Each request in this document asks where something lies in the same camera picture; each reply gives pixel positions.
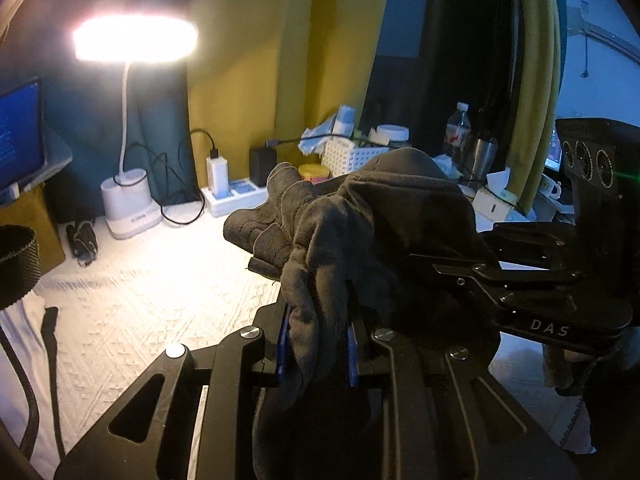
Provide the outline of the dark brown t-shirt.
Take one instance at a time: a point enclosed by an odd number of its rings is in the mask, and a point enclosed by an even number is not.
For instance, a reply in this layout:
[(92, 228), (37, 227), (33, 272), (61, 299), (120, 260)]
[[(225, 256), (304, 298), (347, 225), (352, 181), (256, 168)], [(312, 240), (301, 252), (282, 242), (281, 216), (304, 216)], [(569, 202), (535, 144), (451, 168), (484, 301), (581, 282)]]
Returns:
[(366, 399), (346, 378), (346, 328), (354, 314), (460, 344), (489, 363), (498, 330), (452, 300), (408, 255), (484, 260), (475, 214), (430, 156), (400, 148), (341, 179), (304, 180), (287, 162), (269, 175), (262, 206), (232, 212), (224, 238), (248, 267), (281, 285), (291, 306), (284, 379), (259, 398), (253, 467), (261, 479), (348, 479), (363, 472)]

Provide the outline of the computer monitor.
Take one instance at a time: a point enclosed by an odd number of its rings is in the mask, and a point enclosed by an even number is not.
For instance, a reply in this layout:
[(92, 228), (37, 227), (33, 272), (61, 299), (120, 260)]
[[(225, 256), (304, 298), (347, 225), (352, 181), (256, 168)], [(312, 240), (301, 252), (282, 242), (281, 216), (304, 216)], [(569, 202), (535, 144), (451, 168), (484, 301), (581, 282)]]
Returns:
[(555, 128), (552, 129), (550, 142), (544, 166), (555, 172), (559, 172), (562, 164), (562, 143)]

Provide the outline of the steel thermos cup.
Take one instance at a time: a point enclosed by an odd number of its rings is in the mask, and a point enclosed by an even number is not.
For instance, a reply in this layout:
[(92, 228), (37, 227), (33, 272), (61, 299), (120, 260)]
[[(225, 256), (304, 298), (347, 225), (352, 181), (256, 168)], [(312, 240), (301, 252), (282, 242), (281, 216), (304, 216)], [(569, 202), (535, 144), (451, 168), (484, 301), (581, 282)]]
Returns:
[(489, 140), (483, 140), (476, 138), (469, 151), (468, 161), (466, 162), (466, 169), (469, 171), (471, 180), (480, 181), (486, 177), (489, 169), (494, 162), (498, 148), (498, 141), (496, 138)]

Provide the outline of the plastic water bottle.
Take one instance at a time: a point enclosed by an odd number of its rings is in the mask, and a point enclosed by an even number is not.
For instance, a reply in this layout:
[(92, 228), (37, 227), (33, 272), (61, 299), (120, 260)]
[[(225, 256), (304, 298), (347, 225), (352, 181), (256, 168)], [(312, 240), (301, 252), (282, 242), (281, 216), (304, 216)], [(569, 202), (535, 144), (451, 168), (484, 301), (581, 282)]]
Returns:
[(444, 140), (442, 141), (442, 152), (448, 155), (453, 162), (460, 158), (462, 144), (471, 131), (471, 123), (468, 116), (469, 105), (457, 102), (456, 110), (446, 123)]

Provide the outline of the white textured table cloth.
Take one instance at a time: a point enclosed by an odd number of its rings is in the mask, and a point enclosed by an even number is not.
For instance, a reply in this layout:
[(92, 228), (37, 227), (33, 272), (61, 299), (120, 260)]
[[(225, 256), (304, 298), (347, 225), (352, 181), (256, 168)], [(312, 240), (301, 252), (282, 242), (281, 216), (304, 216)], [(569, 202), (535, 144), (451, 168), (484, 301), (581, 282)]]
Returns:
[(18, 357), (35, 391), (30, 463), (45, 479), (166, 347), (216, 344), (279, 290), (247, 270), (222, 220), (194, 204), (171, 207), (168, 221), (129, 240), (115, 240), (103, 219), (93, 229), (98, 256), (80, 266), (58, 226), (65, 260), (1, 313), (1, 354)]

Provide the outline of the clear jar with white lid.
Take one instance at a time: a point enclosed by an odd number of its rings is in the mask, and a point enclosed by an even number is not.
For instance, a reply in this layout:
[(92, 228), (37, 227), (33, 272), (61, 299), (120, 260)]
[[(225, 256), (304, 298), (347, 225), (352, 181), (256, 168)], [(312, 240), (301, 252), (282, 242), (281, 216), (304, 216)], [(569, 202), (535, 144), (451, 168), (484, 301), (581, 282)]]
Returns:
[(410, 131), (400, 125), (379, 125), (370, 133), (370, 140), (374, 143), (390, 148), (405, 148), (410, 145)]

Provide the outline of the white power strip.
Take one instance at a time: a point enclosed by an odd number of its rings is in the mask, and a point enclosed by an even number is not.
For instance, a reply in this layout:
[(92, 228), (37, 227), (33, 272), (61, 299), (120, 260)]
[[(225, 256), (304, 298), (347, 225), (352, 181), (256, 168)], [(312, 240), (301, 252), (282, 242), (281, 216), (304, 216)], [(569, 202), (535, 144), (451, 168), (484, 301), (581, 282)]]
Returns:
[(229, 194), (216, 198), (210, 188), (202, 188), (208, 212), (215, 218), (226, 216), (239, 209), (253, 209), (265, 203), (268, 198), (266, 188), (254, 184), (249, 178), (231, 181)]

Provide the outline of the white charger plug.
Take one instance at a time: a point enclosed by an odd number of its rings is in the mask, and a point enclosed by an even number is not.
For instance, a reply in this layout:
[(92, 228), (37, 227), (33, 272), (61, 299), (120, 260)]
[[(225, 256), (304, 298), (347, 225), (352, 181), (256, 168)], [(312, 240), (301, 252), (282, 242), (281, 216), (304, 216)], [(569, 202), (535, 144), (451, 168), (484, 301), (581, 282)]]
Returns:
[(228, 160), (222, 156), (206, 159), (208, 188), (213, 196), (219, 200), (229, 195)]

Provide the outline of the white perforated plastic basket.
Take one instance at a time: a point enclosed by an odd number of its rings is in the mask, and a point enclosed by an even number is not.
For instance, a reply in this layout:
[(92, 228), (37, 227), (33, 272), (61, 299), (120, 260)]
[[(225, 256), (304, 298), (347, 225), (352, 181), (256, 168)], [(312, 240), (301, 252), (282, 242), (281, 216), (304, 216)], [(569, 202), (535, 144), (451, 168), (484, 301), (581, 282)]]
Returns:
[(328, 168), (333, 177), (341, 177), (360, 169), (371, 159), (389, 150), (387, 146), (360, 148), (352, 140), (336, 136), (326, 142), (321, 155), (321, 165)]

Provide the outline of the black power adapter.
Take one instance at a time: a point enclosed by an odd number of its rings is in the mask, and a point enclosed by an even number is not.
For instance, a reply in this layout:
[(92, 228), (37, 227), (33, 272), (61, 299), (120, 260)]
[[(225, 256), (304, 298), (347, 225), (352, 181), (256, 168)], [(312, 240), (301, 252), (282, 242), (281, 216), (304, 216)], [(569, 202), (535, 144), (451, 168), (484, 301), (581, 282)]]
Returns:
[(258, 188), (264, 188), (270, 172), (277, 165), (277, 152), (274, 148), (250, 148), (250, 180)]

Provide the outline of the red tin can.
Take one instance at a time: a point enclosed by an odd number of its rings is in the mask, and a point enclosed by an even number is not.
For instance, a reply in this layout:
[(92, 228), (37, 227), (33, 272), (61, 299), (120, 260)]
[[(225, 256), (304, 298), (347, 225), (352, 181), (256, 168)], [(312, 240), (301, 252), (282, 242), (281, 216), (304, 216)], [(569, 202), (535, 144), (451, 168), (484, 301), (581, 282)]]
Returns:
[(303, 164), (298, 167), (299, 175), (306, 181), (317, 184), (331, 177), (331, 170), (320, 164)]

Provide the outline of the white blue spray bottle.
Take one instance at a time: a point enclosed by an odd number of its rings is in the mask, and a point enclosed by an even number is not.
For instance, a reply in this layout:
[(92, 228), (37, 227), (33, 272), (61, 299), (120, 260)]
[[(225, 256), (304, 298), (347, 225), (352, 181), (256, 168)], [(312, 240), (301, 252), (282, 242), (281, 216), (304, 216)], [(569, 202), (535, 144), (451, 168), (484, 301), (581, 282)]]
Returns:
[(354, 131), (356, 115), (357, 111), (353, 107), (341, 105), (335, 115), (332, 133), (349, 138)]

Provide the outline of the brown cardboard box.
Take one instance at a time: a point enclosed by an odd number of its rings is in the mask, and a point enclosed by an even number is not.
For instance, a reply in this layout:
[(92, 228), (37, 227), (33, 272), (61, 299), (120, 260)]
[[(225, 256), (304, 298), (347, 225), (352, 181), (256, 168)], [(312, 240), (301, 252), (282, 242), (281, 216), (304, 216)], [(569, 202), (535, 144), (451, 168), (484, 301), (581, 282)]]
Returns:
[(46, 185), (41, 183), (9, 205), (2, 206), (0, 221), (5, 224), (28, 226), (36, 233), (41, 272), (46, 274), (65, 260), (58, 225), (47, 205)]

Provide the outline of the blue screen tablet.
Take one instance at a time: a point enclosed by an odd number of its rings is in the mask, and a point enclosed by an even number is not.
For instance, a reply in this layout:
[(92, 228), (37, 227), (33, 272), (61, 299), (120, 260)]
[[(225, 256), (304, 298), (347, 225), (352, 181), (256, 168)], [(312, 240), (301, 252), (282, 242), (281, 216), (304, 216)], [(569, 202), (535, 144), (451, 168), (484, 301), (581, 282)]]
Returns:
[(40, 78), (1, 95), (1, 206), (54, 177), (73, 160), (72, 150), (44, 119)]

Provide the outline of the yellow curtain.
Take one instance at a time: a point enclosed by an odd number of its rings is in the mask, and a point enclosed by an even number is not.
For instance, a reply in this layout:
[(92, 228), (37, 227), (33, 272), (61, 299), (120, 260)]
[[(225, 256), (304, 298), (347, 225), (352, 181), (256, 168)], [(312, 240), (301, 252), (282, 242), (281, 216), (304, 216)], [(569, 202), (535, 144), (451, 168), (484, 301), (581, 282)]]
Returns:
[(291, 140), (366, 97), (386, 0), (192, 0), (191, 128), (207, 130), (233, 179), (250, 148)]

